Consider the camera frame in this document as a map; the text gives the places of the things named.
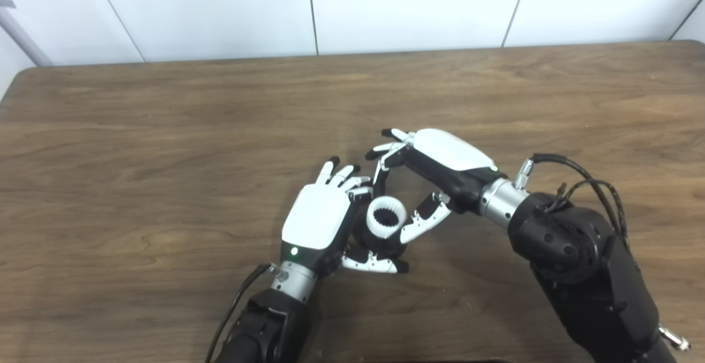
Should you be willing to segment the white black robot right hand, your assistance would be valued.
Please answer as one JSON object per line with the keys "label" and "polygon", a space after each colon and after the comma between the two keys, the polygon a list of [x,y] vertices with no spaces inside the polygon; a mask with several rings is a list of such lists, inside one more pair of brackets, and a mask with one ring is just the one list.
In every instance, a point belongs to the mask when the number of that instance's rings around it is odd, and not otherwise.
{"label": "white black robot right hand", "polygon": [[386,180],[396,167],[406,166],[438,190],[431,192],[397,230],[386,232],[377,225],[369,225],[368,231],[377,240],[403,246],[439,225],[451,213],[481,215],[485,192],[506,177],[488,155],[449,132],[433,128],[404,132],[390,128],[382,130],[381,135],[393,141],[376,145],[365,154],[366,160],[377,162],[372,184],[376,210],[390,210]]}

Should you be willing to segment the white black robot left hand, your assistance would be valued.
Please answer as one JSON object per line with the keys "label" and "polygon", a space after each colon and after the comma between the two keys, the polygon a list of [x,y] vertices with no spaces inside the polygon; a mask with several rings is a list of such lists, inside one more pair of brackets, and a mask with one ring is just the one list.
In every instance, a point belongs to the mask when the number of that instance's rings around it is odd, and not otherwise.
{"label": "white black robot left hand", "polygon": [[390,210],[373,207],[370,178],[358,176],[358,165],[340,166],[340,157],[328,158],[314,182],[298,192],[281,232],[280,260],[285,269],[312,279],[332,275],[341,267],[373,273],[406,274],[404,260],[380,247],[350,247],[358,218],[381,230],[397,230],[407,210],[391,198]]}

